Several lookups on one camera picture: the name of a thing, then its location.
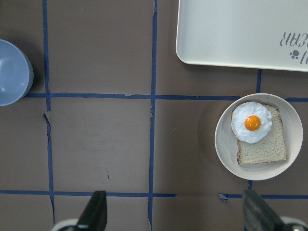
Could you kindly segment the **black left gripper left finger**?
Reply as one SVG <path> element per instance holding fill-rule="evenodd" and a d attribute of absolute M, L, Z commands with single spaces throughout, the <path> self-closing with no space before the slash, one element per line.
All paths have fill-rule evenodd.
<path fill-rule="evenodd" d="M 104 231 L 107 225 L 106 191 L 95 191 L 77 221 L 78 231 Z"/>

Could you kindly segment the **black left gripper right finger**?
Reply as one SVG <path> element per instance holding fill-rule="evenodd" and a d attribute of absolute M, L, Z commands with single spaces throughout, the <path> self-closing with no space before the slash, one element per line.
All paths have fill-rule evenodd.
<path fill-rule="evenodd" d="M 243 193 L 243 217 L 248 231 L 282 231 L 285 223 L 254 190 Z"/>

